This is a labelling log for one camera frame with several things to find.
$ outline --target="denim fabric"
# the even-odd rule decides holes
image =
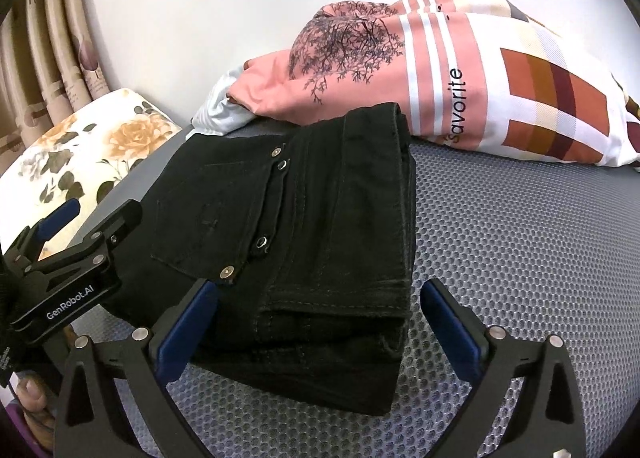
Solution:
[[[123,284],[105,307],[151,326],[206,277],[220,303],[196,364],[296,400],[388,412],[415,253],[409,141],[396,104],[285,136],[193,136],[116,248]]]

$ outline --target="metal screw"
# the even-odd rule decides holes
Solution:
[[[86,335],[80,335],[78,339],[76,339],[74,346],[80,350],[81,348],[84,348],[88,343],[89,337],[87,337]]]
[[[504,328],[501,326],[491,326],[489,328],[489,335],[491,335],[494,339],[498,339],[501,341],[507,336],[507,332],[504,331]]]
[[[143,341],[149,336],[149,330],[146,328],[136,328],[131,334],[131,338],[135,341]]]
[[[220,272],[220,279],[227,279],[228,277],[231,277],[234,270],[235,268],[231,265],[225,266],[225,268],[222,269],[222,272]]]
[[[564,341],[557,335],[551,335],[549,337],[549,343],[556,348],[562,348],[562,345],[564,345]]]

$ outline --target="purple fabric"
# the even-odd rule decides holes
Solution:
[[[18,429],[18,432],[22,438],[24,438],[24,441],[29,445],[29,447],[31,447],[36,456],[38,458],[51,458],[51,454],[40,447],[40,444],[38,444],[36,439],[33,437],[33,434],[31,434],[31,430],[24,421],[22,408],[18,405],[18,402],[15,400],[12,401],[5,409],[9,418],[11,418],[15,427]]]

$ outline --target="gold button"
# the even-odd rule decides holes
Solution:
[[[222,272],[220,272],[220,279],[228,279],[233,275],[235,268],[231,265],[229,266],[225,266],[225,268],[222,269]]]

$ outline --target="black tree print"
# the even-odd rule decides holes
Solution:
[[[322,8],[297,36],[289,54],[289,77],[308,76],[314,103],[327,87],[327,75],[338,82],[369,84],[383,63],[403,53],[404,41],[389,32],[384,17],[398,13],[386,4],[343,1]]]

